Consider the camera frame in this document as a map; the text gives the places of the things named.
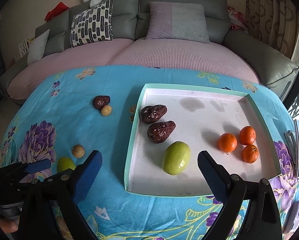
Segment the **person's left hand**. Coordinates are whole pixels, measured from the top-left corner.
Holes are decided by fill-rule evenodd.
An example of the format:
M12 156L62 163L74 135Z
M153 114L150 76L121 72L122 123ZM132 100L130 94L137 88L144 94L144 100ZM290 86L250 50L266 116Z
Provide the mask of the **person's left hand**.
M0 228L4 233L16 232L19 228L19 219L9 220L5 218L0 218Z

